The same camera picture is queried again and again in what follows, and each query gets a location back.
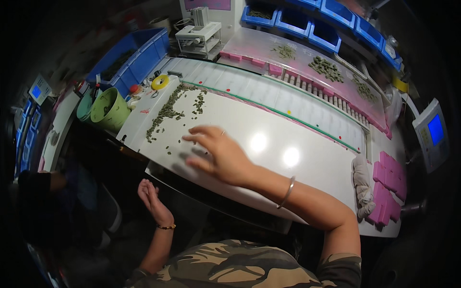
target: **right hand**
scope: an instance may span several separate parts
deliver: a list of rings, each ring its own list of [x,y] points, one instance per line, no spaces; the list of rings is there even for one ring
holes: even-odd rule
[[[198,142],[212,155],[213,162],[200,157],[188,157],[186,164],[197,167],[219,180],[234,186],[245,186],[251,179],[254,164],[240,146],[216,126],[195,126],[186,141]]]

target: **control panel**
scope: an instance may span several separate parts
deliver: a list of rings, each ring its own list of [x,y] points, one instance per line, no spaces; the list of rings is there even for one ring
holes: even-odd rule
[[[41,105],[50,94],[50,92],[50,85],[48,85],[42,75],[38,74],[34,84],[32,84],[32,87],[29,89],[29,94],[32,96],[35,102],[37,102],[38,105]]]
[[[450,153],[447,127],[437,99],[413,121],[427,173],[437,169]]]

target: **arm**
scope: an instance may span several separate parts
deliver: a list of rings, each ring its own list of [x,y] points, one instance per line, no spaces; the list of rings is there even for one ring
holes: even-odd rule
[[[197,126],[189,130],[187,141],[199,142],[213,155],[213,163],[197,157],[186,159],[221,181],[251,189],[281,203],[290,186],[290,179],[256,166],[249,161],[235,141],[218,127]],[[284,205],[310,225],[325,231],[322,259],[336,253],[360,255],[360,237],[355,214],[345,204],[306,184],[295,182]]]
[[[139,183],[138,195],[151,212],[159,226],[168,227],[174,224],[173,214],[160,202],[159,189],[155,188],[149,180],[143,179]],[[149,249],[144,256],[139,268],[145,269],[151,274],[160,271],[168,260],[173,240],[174,229],[157,228],[154,233]]]

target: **silver bangle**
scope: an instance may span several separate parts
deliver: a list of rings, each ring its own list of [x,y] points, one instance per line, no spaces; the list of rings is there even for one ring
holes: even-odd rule
[[[293,177],[291,178],[290,188],[288,188],[288,192],[287,192],[287,194],[285,195],[285,198],[282,200],[282,203],[280,203],[280,205],[277,205],[277,209],[282,208],[282,206],[285,204],[286,200],[288,199],[288,196],[290,195],[291,191],[293,190],[294,184],[295,184],[295,176],[293,176]]]

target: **green plastic bucket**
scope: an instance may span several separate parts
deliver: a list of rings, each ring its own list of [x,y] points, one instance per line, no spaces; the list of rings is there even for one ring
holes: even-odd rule
[[[109,88],[96,98],[91,108],[91,121],[103,129],[118,133],[131,110],[117,88]]]

